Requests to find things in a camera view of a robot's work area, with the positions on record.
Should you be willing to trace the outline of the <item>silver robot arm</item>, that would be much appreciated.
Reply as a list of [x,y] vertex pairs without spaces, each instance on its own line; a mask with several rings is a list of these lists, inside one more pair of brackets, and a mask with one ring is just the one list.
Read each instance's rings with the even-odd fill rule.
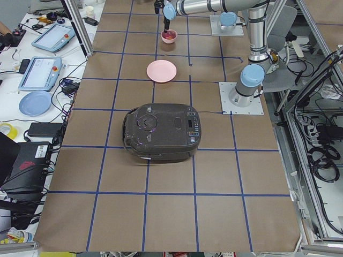
[[219,27],[227,30],[236,26],[237,14],[235,12],[223,12],[219,17]]
[[[271,68],[271,61],[267,46],[267,11],[269,1],[163,1],[160,8],[163,11],[165,28],[169,27],[171,20],[177,16],[191,16],[193,14],[217,13],[211,15],[213,21],[217,18],[216,36],[223,37],[228,46],[226,51],[230,55],[237,50],[240,54],[245,52],[249,64],[261,67],[265,74]],[[226,36],[228,27],[233,27],[239,13],[246,14],[246,36]]]

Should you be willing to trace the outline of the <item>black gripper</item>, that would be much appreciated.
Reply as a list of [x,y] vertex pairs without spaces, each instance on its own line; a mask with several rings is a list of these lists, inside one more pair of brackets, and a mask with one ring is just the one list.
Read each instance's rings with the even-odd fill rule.
[[164,23],[164,26],[165,26],[165,32],[168,32],[169,31],[170,20],[167,19],[166,17],[164,17],[163,23]]

